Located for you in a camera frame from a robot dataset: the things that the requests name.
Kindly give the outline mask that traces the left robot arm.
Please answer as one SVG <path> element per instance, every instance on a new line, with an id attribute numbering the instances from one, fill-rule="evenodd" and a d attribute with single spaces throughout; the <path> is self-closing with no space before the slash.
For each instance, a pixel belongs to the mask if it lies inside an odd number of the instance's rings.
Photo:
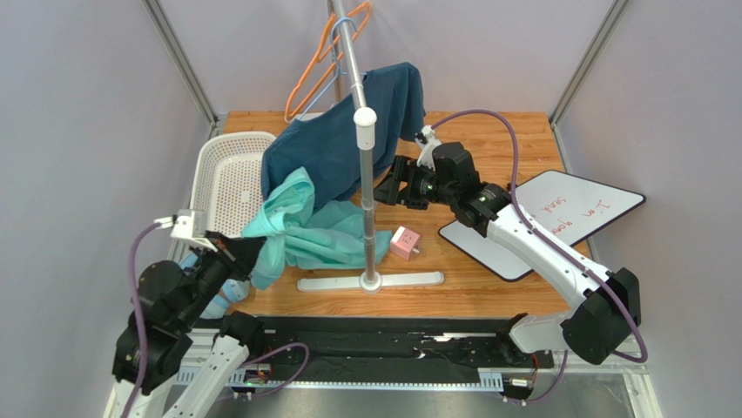
<path id="1" fill-rule="evenodd" d="M 117 417 L 204 417 L 229 378 L 266 345 L 264 323 L 236 312 L 221 321 L 206 363 L 181 396 L 166 400 L 192 346 L 189 334 L 200 315 L 229 279 L 248 279 L 262 238 L 230 239 L 206 233 L 191 272 L 164 260 L 133 275 L 134 310 L 118 337 L 112 374 Z"/>

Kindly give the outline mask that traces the dark blue t shirt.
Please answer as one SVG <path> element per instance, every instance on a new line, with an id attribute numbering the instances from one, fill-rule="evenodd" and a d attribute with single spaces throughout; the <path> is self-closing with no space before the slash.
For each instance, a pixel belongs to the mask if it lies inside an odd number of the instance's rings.
<path id="1" fill-rule="evenodd" d="M 374 177 L 393 163 L 399 140 L 413 142 L 423 127 L 422 76 L 411 63 L 368 71 L 362 82 L 368 107 L 376 113 Z M 266 199 L 287 176 L 304 168 L 314 184 L 314 209 L 349 200 L 361 188 L 360 154 L 353 97 L 308 121 L 292 122 L 263 153 L 260 174 Z"/>

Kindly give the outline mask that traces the orange plastic hanger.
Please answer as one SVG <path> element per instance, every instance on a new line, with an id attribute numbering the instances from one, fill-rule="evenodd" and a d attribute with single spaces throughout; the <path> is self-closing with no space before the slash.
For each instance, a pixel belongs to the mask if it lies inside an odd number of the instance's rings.
<path id="1" fill-rule="evenodd" d="M 346 18 L 351 24 L 354 34 L 352 40 L 355 41 L 361 32 L 367 26 L 373 7 L 369 1 L 363 1 L 360 5 L 350 10 L 344 15 L 338 14 L 334 9 L 332 1 L 328 1 L 328 18 L 317 45 L 315 53 L 309 60 L 305 70 L 299 77 L 296 85 L 288 95 L 283 118 L 287 124 L 295 120 L 307 119 L 307 114 L 316 103 L 326 94 L 328 89 L 335 90 L 336 102 L 340 101 L 341 88 L 337 85 L 337 79 L 342 74 L 339 60 L 344 57 L 341 52 L 341 36 L 337 33 L 339 29 L 338 22 Z M 311 88 L 306 88 L 306 84 L 312 73 L 327 64 L 321 76 L 316 80 Z"/>

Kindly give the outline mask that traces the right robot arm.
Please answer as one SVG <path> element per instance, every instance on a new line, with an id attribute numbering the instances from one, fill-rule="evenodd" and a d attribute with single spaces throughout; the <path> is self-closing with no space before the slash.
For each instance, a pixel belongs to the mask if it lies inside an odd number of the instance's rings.
<path id="1" fill-rule="evenodd" d="M 474 160 L 460 143 L 437 146 L 432 167 L 398 155 L 374 188 L 374 200 L 425 210 L 448 206 L 455 219 L 482 237 L 503 246 L 546 279 L 563 297 L 568 310 L 547 315 L 521 313 L 503 328 L 503 357 L 538 351 L 566 350 L 593 365 L 610 355 L 644 363 L 649 352 L 638 330 L 640 285 L 623 267 L 610 271 L 529 217 L 516 195 L 483 182 Z"/>

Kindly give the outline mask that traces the light blue wire hanger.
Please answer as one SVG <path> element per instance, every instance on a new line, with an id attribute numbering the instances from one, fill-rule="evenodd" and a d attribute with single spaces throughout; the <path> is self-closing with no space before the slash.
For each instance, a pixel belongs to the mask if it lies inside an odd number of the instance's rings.
<path id="1" fill-rule="evenodd" d="M 343 53 L 339 52 L 341 36 L 337 33 L 340 24 L 349 23 L 351 25 L 354 30 L 352 40 L 355 41 L 359 34 L 365 29 L 368 20 L 369 15 L 366 15 L 360 22 L 357 22 L 351 16 L 338 18 L 335 14 L 328 19 L 316 52 L 307 64 L 307 67 L 300 76 L 297 84 L 289 94 L 284 109 L 284 118 L 286 122 L 289 123 L 294 120 L 302 120 L 315 104 L 325 96 L 326 91 L 335 85 L 335 82 L 341 74 L 340 59 L 343 57 Z M 329 59 L 329 64 L 324 73 L 304 98 L 296 104 L 295 101 L 297 95 L 308 80 L 312 70 L 327 59 Z"/>

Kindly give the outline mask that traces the teal t shirt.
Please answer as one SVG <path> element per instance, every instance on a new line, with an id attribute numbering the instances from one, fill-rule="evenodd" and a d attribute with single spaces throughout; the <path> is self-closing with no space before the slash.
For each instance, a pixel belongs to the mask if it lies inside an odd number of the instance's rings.
<path id="1" fill-rule="evenodd" d="M 316 210 L 315 197 L 314 183 L 300 167 L 269 193 L 242 229 L 243 238 L 266 239 L 251 272 L 255 288 L 269 288 L 288 266 L 303 270 L 365 266 L 363 210 L 336 200 Z"/>

